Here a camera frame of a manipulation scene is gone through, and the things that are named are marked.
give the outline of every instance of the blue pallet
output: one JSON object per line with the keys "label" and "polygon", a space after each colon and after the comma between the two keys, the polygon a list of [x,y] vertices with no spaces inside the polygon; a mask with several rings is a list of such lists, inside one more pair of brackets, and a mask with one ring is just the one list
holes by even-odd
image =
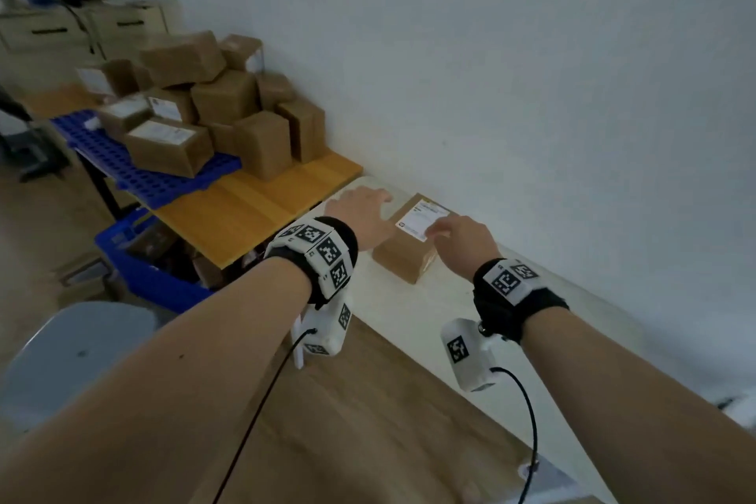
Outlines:
{"label": "blue pallet", "polygon": [[133,194],[149,208],[157,209],[184,194],[206,189],[221,176],[241,169],[238,157],[215,154],[194,178],[138,170],[121,143],[110,139],[103,130],[90,131],[84,127],[84,122],[94,116],[92,110],[80,110],[56,117],[52,123],[69,147],[81,150],[94,165],[116,180],[119,189]]}
{"label": "blue pallet", "polygon": [[148,213],[144,208],[131,212],[126,218],[98,233],[94,242],[121,274],[131,293],[174,313],[184,313],[207,299],[213,292],[199,285],[177,280],[165,271],[132,257],[122,249],[127,241],[134,239],[157,221],[155,216],[140,221]]}

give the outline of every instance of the drawer handle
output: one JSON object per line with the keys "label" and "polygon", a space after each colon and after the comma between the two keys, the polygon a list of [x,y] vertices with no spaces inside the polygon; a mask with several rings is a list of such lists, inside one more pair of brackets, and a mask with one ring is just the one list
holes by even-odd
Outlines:
{"label": "drawer handle", "polygon": [[32,34],[60,34],[68,32],[68,28],[43,28],[41,31],[32,31]]}

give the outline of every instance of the floor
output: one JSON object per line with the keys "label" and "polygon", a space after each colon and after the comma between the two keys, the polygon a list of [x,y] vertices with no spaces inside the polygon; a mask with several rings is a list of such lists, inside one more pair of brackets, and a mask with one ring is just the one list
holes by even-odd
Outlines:
{"label": "floor", "polygon": [[[50,270],[109,223],[82,172],[19,184],[0,165],[0,371],[55,311]],[[281,375],[222,504],[496,502],[521,488],[529,449],[357,319],[339,356],[307,358]],[[248,420],[192,504],[213,501]]]}

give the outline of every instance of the blue bin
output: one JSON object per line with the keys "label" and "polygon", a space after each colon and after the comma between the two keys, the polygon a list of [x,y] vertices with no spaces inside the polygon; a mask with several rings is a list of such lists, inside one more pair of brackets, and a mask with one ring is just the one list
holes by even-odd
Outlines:
{"label": "blue bin", "polygon": [[126,218],[98,233],[94,242],[121,274],[131,293],[174,313],[184,313],[185,310],[207,299],[213,292],[199,285],[177,280],[165,271],[132,257],[122,249],[127,241],[134,239],[157,221],[155,216],[143,220],[147,214],[148,211],[144,208],[131,212]]}

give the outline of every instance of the gray stool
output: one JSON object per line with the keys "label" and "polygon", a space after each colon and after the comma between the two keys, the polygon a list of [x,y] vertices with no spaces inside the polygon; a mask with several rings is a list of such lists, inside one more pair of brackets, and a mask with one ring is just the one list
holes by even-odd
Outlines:
{"label": "gray stool", "polygon": [[91,301],[62,309],[8,366],[0,415],[18,432],[43,423],[160,328],[155,313]]}

